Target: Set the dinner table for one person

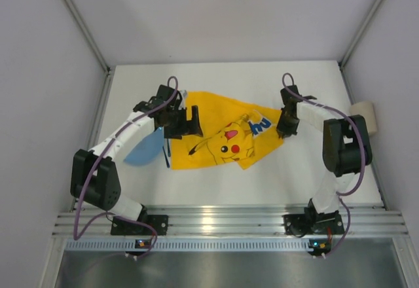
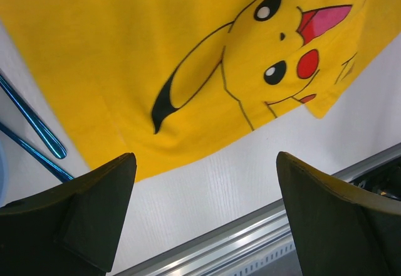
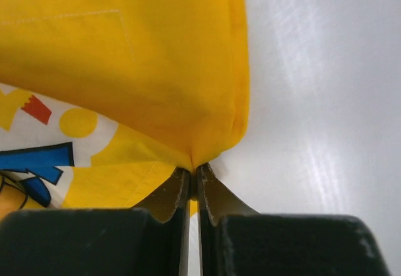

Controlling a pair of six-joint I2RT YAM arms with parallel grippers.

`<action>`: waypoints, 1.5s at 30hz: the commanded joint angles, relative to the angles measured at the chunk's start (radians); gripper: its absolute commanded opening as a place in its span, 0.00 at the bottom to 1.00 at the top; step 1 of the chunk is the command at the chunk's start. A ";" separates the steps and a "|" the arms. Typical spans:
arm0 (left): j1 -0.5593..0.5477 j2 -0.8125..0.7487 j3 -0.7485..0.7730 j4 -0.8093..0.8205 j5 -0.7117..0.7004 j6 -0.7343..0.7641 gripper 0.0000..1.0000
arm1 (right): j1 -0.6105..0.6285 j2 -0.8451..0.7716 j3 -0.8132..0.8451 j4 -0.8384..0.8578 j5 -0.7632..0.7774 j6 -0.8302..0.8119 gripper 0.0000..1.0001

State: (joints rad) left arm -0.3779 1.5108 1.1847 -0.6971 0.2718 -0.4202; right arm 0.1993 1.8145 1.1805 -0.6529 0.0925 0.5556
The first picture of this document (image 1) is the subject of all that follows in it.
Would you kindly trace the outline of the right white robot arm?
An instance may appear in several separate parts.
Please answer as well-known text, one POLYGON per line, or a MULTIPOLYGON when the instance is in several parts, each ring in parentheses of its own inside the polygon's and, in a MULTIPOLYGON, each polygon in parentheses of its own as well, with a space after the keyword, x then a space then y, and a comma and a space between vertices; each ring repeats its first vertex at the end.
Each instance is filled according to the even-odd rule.
POLYGON ((341 196, 359 188, 365 167, 372 162, 365 118, 316 103, 312 96, 303 97, 295 85, 286 86, 280 93, 283 108, 276 126, 280 138, 297 135, 301 121, 322 133, 322 159, 327 171, 307 212, 332 214, 338 211, 341 196))

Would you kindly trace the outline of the yellow Pikachu cloth placemat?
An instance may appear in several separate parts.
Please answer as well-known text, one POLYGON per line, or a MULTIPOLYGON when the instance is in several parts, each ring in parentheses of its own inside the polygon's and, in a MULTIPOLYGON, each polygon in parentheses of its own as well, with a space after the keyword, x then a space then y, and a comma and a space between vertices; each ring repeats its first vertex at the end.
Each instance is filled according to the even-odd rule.
POLYGON ((198 107, 203 136, 171 140, 173 170, 235 162, 248 169, 283 144, 276 126, 282 111, 210 92, 189 92, 187 109, 198 107))

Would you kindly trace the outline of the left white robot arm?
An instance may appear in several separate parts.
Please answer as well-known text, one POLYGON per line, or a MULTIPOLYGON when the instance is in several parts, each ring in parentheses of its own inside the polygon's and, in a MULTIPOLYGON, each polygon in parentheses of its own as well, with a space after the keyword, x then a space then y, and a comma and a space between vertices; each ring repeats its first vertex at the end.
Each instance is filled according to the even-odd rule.
POLYGON ((141 101, 111 135, 73 157, 70 193, 99 209, 138 221, 145 206, 125 195, 118 176, 116 157, 131 138, 139 141, 161 129, 165 139, 203 136, 199 109, 186 107, 188 93, 161 84, 155 96, 141 101))

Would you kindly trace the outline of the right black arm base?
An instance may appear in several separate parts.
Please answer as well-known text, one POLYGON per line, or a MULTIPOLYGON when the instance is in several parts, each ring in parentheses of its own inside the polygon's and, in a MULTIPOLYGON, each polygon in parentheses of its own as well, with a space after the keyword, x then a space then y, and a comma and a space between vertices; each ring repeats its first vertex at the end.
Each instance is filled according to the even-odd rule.
POLYGON ((342 235, 344 226, 339 211, 317 213, 313 207, 304 208, 304 213, 283 216, 285 234, 302 238, 308 235, 342 235))

